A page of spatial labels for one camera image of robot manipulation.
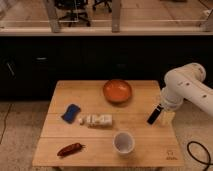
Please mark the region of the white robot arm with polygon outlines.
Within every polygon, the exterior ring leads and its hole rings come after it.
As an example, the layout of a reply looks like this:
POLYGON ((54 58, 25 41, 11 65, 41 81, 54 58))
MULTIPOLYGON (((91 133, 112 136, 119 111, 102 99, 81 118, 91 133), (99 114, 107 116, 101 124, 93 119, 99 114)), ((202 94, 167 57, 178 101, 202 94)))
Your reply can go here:
POLYGON ((152 125, 162 111, 179 109, 184 100, 213 116, 213 89, 203 83, 205 78, 206 70, 199 63, 189 63, 168 71, 164 76, 165 86, 160 92, 160 102, 147 122, 152 125))

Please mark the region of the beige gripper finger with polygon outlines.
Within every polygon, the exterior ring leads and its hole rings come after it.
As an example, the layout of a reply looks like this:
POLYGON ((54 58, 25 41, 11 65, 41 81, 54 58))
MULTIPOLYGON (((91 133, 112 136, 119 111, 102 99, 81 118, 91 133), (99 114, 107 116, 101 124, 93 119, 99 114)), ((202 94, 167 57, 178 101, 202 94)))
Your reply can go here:
POLYGON ((164 111, 162 114, 161 123, 163 125, 170 125, 172 123, 172 120, 174 119, 174 116, 174 111, 164 111))

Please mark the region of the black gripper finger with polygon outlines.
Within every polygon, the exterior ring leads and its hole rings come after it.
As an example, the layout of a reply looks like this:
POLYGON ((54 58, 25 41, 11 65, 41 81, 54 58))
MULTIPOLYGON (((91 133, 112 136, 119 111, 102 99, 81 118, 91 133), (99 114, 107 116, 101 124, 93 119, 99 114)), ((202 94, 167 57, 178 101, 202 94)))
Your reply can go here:
POLYGON ((152 114, 148 118, 147 122, 152 125, 156 121, 156 119, 158 118, 158 116, 160 115, 160 113, 161 113, 162 110, 163 110, 163 107, 159 104, 154 109, 154 111, 152 112, 152 114))

